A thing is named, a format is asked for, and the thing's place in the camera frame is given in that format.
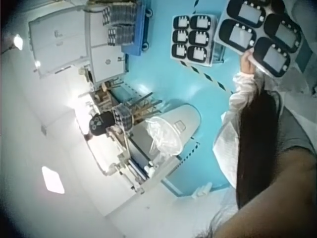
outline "floor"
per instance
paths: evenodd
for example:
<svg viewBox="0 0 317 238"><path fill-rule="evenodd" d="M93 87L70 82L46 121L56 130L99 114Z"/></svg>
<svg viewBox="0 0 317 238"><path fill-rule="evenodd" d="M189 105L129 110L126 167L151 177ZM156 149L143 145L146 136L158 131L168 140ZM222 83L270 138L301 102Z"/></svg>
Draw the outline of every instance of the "floor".
<svg viewBox="0 0 317 238"><path fill-rule="evenodd" d="M201 114L202 122L180 157L182 164L168 177L183 195L192 194L198 186L208 182L214 189L228 186L212 152L213 140L221 126L220 115L228 108L229 94L200 74L170 58L170 34L175 15L208 13L220 16L224 0L152 0L154 12L149 24L150 48L140 57L129 56L129 72L125 84L115 91L120 100L140 97L153 92L169 110L191 104ZM233 90L232 77L239 70L239 57L226 49L224 63L197 69Z"/></svg>

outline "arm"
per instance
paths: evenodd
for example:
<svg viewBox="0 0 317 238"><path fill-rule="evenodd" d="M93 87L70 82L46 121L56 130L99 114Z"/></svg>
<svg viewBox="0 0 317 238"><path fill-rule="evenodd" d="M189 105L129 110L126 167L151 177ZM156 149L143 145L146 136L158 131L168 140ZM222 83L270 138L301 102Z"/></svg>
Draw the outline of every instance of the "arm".
<svg viewBox="0 0 317 238"><path fill-rule="evenodd" d="M233 77L236 92L229 98L229 111L221 116L223 124L235 118L236 113L243 109L248 102L252 101L257 91L257 84L254 80L255 66L248 60L252 53L253 49L246 51L241 56L240 72Z"/></svg>
<svg viewBox="0 0 317 238"><path fill-rule="evenodd" d="M281 154L270 187L244 206L215 238L316 237L316 160L294 148Z"/></svg>

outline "black and white striped tape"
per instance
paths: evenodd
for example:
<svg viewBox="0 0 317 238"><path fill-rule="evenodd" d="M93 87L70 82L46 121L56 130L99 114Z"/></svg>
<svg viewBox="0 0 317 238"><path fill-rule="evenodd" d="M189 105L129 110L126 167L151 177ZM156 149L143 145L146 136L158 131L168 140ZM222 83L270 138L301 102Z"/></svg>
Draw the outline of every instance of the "black and white striped tape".
<svg viewBox="0 0 317 238"><path fill-rule="evenodd" d="M209 81L213 82L217 87L221 88L223 91L225 91L228 94L233 94L232 91L230 91L229 89L227 89L222 83L212 79L208 74L205 74L204 72L201 72L200 70L198 70L196 67L193 67L187 63L185 63L184 61L180 61L180 63L187 67L190 68L191 70L193 70L195 73L201 75L202 77L208 79Z"/></svg>

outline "plastic bag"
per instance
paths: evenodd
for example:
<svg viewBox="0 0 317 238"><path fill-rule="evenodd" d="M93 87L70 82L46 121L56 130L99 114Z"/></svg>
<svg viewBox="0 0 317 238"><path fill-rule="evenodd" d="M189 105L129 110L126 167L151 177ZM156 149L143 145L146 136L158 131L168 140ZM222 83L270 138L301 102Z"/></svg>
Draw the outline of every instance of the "plastic bag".
<svg viewBox="0 0 317 238"><path fill-rule="evenodd" d="M151 155L157 155L156 163L162 163L171 156L179 154L179 138L175 137L175 132L166 124L161 123L157 118L145 120L147 132L152 137L153 142L150 148Z"/></svg>

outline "white cabinet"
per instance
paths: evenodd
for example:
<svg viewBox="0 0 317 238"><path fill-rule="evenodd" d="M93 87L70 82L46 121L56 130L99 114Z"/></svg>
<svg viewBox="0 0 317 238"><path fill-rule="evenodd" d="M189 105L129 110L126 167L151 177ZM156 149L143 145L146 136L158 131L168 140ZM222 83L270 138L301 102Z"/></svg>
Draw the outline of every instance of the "white cabinet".
<svg viewBox="0 0 317 238"><path fill-rule="evenodd" d="M29 30L41 78L87 61L95 85L125 73L121 47L106 44L108 27L103 26L102 13L71 7L29 22Z"/></svg>
<svg viewBox="0 0 317 238"><path fill-rule="evenodd" d="M125 60L121 47L91 48L91 68L95 83L101 83L124 73Z"/></svg>
<svg viewBox="0 0 317 238"><path fill-rule="evenodd" d="M96 47L107 44L108 26L103 26L103 14L91 13L90 17L90 46Z"/></svg>
<svg viewBox="0 0 317 238"><path fill-rule="evenodd" d="M60 10L29 22L34 59L40 77L88 59L82 7Z"/></svg>

